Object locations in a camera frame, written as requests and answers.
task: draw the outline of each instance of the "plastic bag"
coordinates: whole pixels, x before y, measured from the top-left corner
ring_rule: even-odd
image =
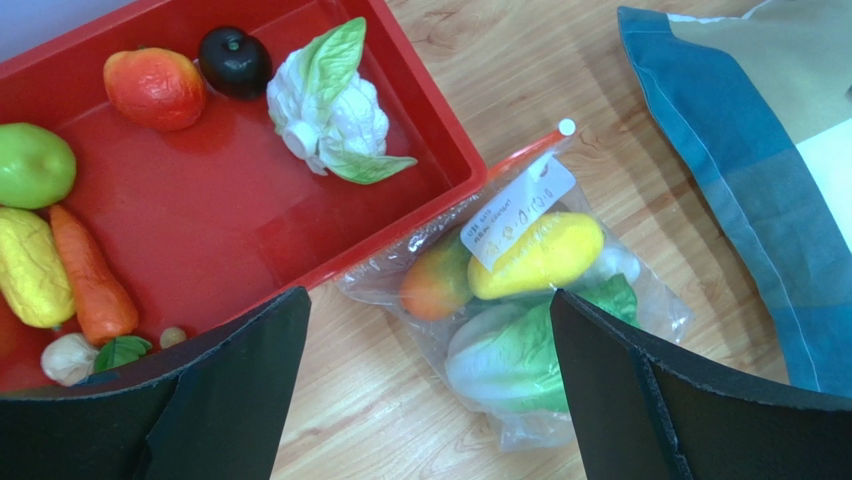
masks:
[[[693,317],[559,162],[573,130],[504,160],[480,192],[337,281],[407,325],[444,384],[488,416],[503,452],[574,439],[550,323],[557,288],[675,343]]]

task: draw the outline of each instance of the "garlic bulb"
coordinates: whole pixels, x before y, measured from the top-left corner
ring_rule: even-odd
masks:
[[[92,374],[98,351],[80,333],[54,340],[41,354],[41,369],[47,378],[70,387]]]

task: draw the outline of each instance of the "wooden table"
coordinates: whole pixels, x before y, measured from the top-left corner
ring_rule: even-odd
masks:
[[[694,16],[759,0],[623,0]],[[389,0],[489,164],[571,117],[566,164],[600,217],[695,311],[684,345],[786,382],[754,283],[654,124],[620,44],[613,0]],[[273,479],[585,478],[576,442],[500,454],[379,308],[312,292],[305,355]]]

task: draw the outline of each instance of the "toy fruit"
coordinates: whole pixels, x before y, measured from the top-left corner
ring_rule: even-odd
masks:
[[[402,306],[420,320],[441,320],[473,298],[467,284],[472,254],[455,228],[426,250],[405,274],[399,288]]]
[[[207,90],[192,61],[162,48],[112,54],[104,64],[110,103],[140,126],[161,132],[194,124],[207,103]]]
[[[604,240],[598,222],[585,213],[542,215],[497,259],[492,271],[471,259],[470,289],[482,300],[494,300],[563,287],[592,266]]]
[[[46,207],[68,195],[76,176],[65,140],[29,123],[0,125],[0,205]]]
[[[53,328],[74,315],[71,283],[50,225],[33,212],[0,207],[0,290],[31,327]]]
[[[272,59],[255,37],[236,27],[219,27],[201,39],[201,74],[216,91],[239,100],[266,93],[272,80]]]

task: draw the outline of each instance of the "red plastic tray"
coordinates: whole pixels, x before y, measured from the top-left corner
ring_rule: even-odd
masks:
[[[419,164],[370,186],[321,177],[273,130],[265,99],[211,95],[199,122],[160,134],[108,103],[107,57],[140,45],[194,58],[228,24],[276,66],[330,28],[367,20],[360,72],[391,127],[389,155]],[[218,326],[291,286],[317,286],[479,189],[484,162],[384,0],[140,0],[0,64],[0,123],[51,129],[78,157],[64,202],[91,228],[141,311],[139,333]],[[76,322],[68,322],[74,329]],[[49,383],[51,331],[0,305],[0,391]]]

